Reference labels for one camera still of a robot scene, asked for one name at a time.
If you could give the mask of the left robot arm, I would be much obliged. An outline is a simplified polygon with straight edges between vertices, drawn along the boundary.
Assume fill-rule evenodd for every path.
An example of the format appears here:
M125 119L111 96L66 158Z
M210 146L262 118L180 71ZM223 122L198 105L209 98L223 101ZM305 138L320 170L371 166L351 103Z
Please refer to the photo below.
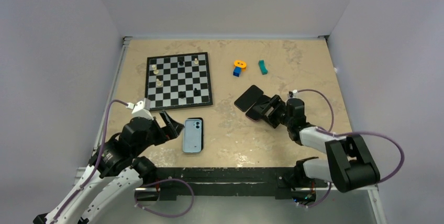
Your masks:
M157 179L156 166L141 153L152 145L177 138L184 125L166 111L160 127L154 117L133 117L93 154L88 166L68 196L49 213L39 214L34 223L97 223L118 198Z

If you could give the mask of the blue cube block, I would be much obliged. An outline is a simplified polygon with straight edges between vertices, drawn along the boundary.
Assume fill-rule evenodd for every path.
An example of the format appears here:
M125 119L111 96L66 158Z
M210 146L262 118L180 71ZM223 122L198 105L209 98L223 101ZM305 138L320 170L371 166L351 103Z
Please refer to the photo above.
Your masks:
M242 68L236 66L236 67L234 68L234 71L233 71L233 76L239 77L240 74L241 74L241 72L242 72Z

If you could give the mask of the teal curved block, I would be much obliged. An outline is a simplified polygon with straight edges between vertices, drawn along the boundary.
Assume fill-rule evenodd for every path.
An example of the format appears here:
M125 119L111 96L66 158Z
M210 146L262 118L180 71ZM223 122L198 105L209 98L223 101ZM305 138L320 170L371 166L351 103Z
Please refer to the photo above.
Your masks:
M264 60L259 60L259 61L258 61L258 65L259 65L259 68L260 68L260 71L261 71L261 74L262 74L262 75L266 75L266 74L268 74L268 70L267 70L266 67L265 67L265 62L264 62Z

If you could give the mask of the black chess piece near left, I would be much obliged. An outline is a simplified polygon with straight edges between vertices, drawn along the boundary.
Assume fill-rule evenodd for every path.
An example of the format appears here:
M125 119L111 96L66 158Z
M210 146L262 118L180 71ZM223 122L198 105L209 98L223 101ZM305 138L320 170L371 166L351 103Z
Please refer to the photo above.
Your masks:
M185 98L185 97L186 97L186 92L185 92L185 91L180 91L180 92L178 93L178 97L179 97L179 98Z

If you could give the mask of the black chess piece near right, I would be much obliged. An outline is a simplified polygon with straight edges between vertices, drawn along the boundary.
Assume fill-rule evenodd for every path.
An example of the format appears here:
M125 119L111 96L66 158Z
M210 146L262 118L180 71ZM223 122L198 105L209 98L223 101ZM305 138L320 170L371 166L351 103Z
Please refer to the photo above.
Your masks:
M194 95L194 96L200 96L200 95L201 95L201 91L198 90L197 88L194 88L194 90L193 90L193 95Z

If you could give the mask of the white chess piece tall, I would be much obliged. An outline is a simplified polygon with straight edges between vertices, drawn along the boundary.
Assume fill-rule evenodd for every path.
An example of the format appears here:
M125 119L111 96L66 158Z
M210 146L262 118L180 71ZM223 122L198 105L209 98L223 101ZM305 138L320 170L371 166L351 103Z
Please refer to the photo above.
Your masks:
M153 74L154 74L154 75L158 75L158 74L159 74L159 70L158 70L158 68L157 68L157 65L154 64L154 65L152 65L151 67L152 67L152 70L153 70Z

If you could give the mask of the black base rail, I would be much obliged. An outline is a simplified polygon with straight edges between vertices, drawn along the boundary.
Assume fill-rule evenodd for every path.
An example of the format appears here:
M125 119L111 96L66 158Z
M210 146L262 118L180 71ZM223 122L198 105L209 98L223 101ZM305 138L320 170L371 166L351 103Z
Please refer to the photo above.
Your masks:
M176 200L179 196L299 198L313 202L318 179L295 178L293 167L160 167L159 185L136 189L139 201Z

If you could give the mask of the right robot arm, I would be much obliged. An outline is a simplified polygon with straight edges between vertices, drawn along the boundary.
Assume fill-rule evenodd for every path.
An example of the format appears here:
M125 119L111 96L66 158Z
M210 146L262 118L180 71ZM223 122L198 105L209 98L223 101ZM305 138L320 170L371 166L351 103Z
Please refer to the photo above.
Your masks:
M315 149L326 155L296 162L290 182L306 186L314 179L331 182L342 193L376 184L380 171L359 133L339 136L326 132L307 121L305 103L299 98L284 102L280 96L257 102L251 107L258 119L277 128L286 127L289 138L296 144Z

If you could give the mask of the black smartphone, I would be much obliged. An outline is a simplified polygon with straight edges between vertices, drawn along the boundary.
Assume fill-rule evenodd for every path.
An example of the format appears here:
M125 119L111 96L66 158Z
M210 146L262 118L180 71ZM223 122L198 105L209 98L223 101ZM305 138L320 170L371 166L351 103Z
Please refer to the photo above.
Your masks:
M246 112L252 105L264 94L264 91L256 85L251 85L239 98L234 105L242 112Z

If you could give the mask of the black white chessboard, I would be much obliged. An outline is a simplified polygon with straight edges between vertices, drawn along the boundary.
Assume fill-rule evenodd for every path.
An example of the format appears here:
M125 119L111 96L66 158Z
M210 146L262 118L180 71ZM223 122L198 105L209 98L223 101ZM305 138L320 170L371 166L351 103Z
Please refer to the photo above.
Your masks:
M178 57L184 58L183 66L179 66ZM194 64L195 58L198 58L199 65ZM154 64L159 70L158 75L153 74L151 66ZM162 87L156 87L156 79L163 81ZM194 88L201 91L200 96L193 95ZM178 97L180 91L186 92L185 98ZM208 53L148 57L145 98L151 101L151 111L211 106L214 100Z

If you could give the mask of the phone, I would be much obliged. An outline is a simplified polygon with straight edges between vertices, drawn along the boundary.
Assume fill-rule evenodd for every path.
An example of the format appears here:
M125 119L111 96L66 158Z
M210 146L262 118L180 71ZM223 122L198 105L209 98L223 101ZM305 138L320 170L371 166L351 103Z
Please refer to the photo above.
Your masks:
M255 109L256 106L259 106L265 102L267 102L270 98L266 95L262 95L253 105L251 108L248 109L248 111L245 113L246 117L250 120L257 122L261 119L261 114L258 112L258 110Z

